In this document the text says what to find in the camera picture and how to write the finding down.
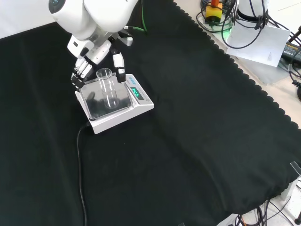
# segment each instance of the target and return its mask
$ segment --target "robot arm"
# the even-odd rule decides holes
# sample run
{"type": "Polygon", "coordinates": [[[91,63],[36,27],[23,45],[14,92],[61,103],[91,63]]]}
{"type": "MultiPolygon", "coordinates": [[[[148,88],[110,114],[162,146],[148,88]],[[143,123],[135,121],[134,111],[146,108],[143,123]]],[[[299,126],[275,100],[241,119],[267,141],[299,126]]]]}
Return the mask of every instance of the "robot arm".
{"type": "Polygon", "coordinates": [[[69,51],[78,59],[71,76],[76,88],[83,87],[107,54],[111,53],[118,82],[125,82],[122,54],[111,43],[120,39],[130,46],[133,38],[123,28],[138,0],[49,0],[49,11],[72,34],[69,51]]]}

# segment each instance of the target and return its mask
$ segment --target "black tablecloth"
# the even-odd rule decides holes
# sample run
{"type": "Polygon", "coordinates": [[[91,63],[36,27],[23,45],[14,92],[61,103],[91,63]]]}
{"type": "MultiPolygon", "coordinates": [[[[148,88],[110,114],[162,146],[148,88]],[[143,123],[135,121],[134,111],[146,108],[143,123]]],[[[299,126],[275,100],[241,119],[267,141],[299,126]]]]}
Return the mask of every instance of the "black tablecloth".
{"type": "MultiPolygon", "coordinates": [[[[297,125],[172,1],[144,10],[148,35],[116,45],[155,109],[83,131],[90,225],[214,226],[282,192],[297,125]]],[[[50,24],[0,40],[0,225],[82,225],[69,38],[50,24]]]]}

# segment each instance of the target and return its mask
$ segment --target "weighing scale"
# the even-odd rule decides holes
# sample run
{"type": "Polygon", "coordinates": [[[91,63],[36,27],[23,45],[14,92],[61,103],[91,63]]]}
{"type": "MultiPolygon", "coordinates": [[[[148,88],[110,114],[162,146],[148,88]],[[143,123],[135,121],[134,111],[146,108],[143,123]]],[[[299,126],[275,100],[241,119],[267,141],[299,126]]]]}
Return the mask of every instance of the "weighing scale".
{"type": "Polygon", "coordinates": [[[98,79],[87,81],[75,92],[95,134],[154,108],[154,104],[132,74],[126,74],[126,82],[118,83],[112,75],[119,104],[114,109],[104,105],[104,96],[98,79]]]}

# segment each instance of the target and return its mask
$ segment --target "scale display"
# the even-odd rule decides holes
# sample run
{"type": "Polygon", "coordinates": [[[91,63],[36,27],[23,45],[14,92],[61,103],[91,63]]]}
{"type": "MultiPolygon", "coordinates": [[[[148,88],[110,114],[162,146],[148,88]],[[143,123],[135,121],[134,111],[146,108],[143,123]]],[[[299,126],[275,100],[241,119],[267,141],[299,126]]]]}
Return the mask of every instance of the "scale display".
{"type": "Polygon", "coordinates": [[[144,100],[136,87],[131,87],[133,94],[137,97],[138,100],[144,100]]]}

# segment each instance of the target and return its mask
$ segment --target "green cable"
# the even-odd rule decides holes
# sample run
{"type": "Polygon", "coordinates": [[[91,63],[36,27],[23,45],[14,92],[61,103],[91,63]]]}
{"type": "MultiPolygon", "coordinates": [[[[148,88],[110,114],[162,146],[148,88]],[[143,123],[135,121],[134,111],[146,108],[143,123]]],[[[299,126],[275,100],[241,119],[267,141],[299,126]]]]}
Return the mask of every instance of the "green cable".
{"type": "Polygon", "coordinates": [[[143,25],[144,31],[147,32],[145,22],[144,22],[143,7],[144,7],[144,4],[142,3],[142,25],[143,25]]]}
{"type": "Polygon", "coordinates": [[[141,32],[145,32],[144,29],[140,28],[140,27],[133,27],[134,30],[137,30],[137,31],[141,31],[141,32]]]}

